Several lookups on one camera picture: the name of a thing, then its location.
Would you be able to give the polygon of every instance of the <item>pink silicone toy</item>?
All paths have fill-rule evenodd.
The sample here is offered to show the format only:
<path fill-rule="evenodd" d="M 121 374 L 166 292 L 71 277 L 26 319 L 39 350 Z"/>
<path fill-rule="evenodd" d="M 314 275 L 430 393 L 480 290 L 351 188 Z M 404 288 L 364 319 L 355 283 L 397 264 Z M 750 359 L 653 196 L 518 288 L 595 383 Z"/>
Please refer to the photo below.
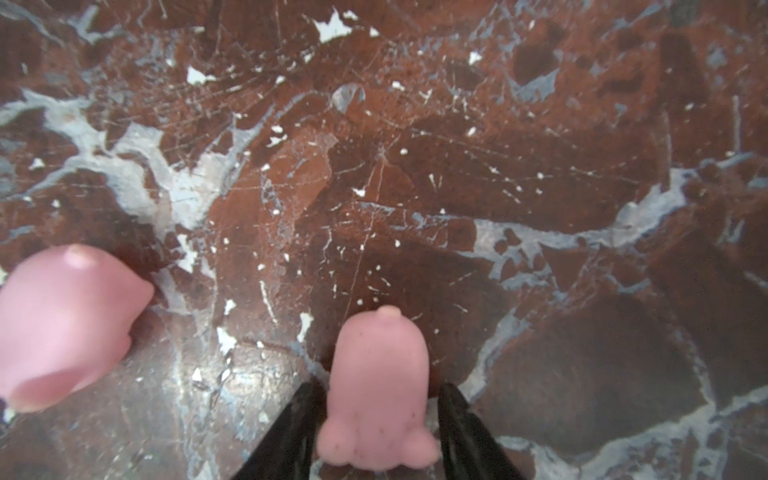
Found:
<path fill-rule="evenodd" d="M 0 397 L 33 412 L 109 373 L 153 294 L 151 283 L 98 248 L 29 257 L 0 290 Z"/>
<path fill-rule="evenodd" d="M 437 442 L 424 426 L 428 383 L 424 336 L 399 308 L 348 319 L 333 355 L 320 458 L 378 471 L 436 462 Z"/>

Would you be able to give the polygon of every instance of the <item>stone tabletop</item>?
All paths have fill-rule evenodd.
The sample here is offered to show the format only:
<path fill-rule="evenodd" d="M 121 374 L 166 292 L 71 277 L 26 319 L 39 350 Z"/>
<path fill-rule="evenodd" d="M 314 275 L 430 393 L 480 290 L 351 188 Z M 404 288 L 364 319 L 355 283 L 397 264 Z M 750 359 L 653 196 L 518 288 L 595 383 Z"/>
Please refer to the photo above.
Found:
<path fill-rule="evenodd" d="M 530 479 L 768 478 L 767 31 L 763 0 L 0 0 L 0 277 L 81 242 L 157 286 L 109 377 L 3 412 L 0 478 L 226 480 L 388 303 Z"/>

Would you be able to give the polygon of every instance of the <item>white speck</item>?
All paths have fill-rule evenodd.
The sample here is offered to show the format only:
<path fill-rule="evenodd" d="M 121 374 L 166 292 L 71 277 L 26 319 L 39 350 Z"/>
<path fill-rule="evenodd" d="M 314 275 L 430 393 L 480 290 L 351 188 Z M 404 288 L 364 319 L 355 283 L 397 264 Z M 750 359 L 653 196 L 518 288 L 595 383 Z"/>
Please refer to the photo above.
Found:
<path fill-rule="evenodd" d="M 272 148 L 275 145 L 282 144 L 286 140 L 288 140 L 288 134 L 284 134 L 282 137 L 270 137 L 270 142 L 266 147 Z"/>
<path fill-rule="evenodd" d="M 237 339 L 227 333 L 224 327 L 216 327 L 216 337 L 219 339 L 219 350 L 221 351 L 222 355 L 227 356 L 232 350 L 235 349 L 235 345 L 237 345 Z"/>
<path fill-rule="evenodd" d="M 213 75 L 204 75 L 203 72 L 187 67 L 187 83 L 190 85 L 205 85 L 209 81 L 216 81 Z"/>
<path fill-rule="evenodd" d="M 419 97 L 424 99 L 424 105 L 426 105 L 429 99 L 432 97 L 433 90 L 434 89 L 430 88 L 427 90 L 427 93 L 424 93 L 423 91 L 419 92 Z"/>
<path fill-rule="evenodd" d="M 259 280 L 259 286 L 261 287 L 261 301 L 264 302 L 264 306 L 266 307 L 266 311 L 270 314 L 272 323 L 277 323 L 277 317 L 275 316 L 274 310 L 272 310 L 272 303 L 270 303 L 270 296 L 266 291 L 266 283 L 264 283 L 264 280 Z"/>
<path fill-rule="evenodd" d="M 346 37 L 353 31 L 341 21 L 336 7 L 333 7 L 333 13 L 328 23 L 318 22 L 317 20 L 313 20 L 313 22 L 315 23 L 315 28 L 317 28 L 317 33 L 320 34 L 320 43 L 326 43 L 334 38 Z"/>
<path fill-rule="evenodd" d="M 469 52 L 468 63 L 470 64 L 470 66 L 476 64 L 477 62 L 479 62 L 481 60 L 482 60 L 482 55 L 480 55 L 478 52 L 476 52 L 476 51 L 470 51 Z"/>
<path fill-rule="evenodd" d="M 197 262 L 197 251 L 192 247 L 192 243 L 187 241 L 188 235 L 179 233 L 176 235 L 181 245 L 181 251 L 184 252 L 184 257 L 176 260 L 176 264 L 182 270 L 192 273 L 194 271 L 194 264 Z"/>
<path fill-rule="evenodd" d="M 232 310 L 237 306 L 234 300 L 228 299 L 224 304 L 224 316 L 228 316 Z"/>
<path fill-rule="evenodd" d="M 312 316 L 312 313 L 301 312 L 299 314 L 299 319 L 301 320 L 301 330 L 299 331 L 299 335 L 296 335 L 296 339 L 299 340 L 299 343 L 304 343 L 306 333 L 310 331 L 310 326 L 315 320 L 315 317 Z"/>
<path fill-rule="evenodd" d="M 41 158 L 35 158 L 29 166 L 29 170 L 37 170 L 38 168 L 45 168 L 45 162 Z"/>
<path fill-rule="evenodd" d="M 11 407 L 6 406 L 5 410 L 2 413 L 2 421 L 5 423 L 11 423 L 13 422 L 13 419 L 15 417 L 16 417 L 16 411 Z"/>

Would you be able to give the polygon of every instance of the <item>marble surface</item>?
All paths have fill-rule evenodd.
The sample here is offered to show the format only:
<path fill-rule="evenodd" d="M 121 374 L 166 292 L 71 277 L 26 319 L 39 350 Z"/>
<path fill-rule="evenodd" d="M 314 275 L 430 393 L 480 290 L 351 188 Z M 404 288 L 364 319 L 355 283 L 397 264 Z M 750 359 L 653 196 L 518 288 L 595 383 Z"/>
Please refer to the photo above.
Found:
<path fill-rule="evenodd" d="M 767 31 L 759 0 L 0 0 L 0 271 L 84 242 L 158 287 L 118 370 L 4 411 L 0 478 L 228 478 L 384 303 L 529 478 L 768 478 Z"/>

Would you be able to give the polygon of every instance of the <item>small nub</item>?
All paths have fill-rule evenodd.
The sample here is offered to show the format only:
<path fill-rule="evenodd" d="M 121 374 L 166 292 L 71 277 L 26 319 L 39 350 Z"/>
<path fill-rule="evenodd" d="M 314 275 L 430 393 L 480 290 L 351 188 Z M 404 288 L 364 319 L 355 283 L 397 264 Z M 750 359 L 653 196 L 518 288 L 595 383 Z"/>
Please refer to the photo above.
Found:
<path fill-rule="evenodd" d="M 84 270 L 98 263 L 95 252 L 84 245 L 70 245 L 64 252 L 64 262 L 72 268 Z"/>
<path fill-rule="evenodd" d="M 383 316 L 394 316 L 394 317 L 402 316 L 402 312 L 400 311 L 400 309 L 392 305 L 380 306 L 376 312 L 380 313 Z"/>

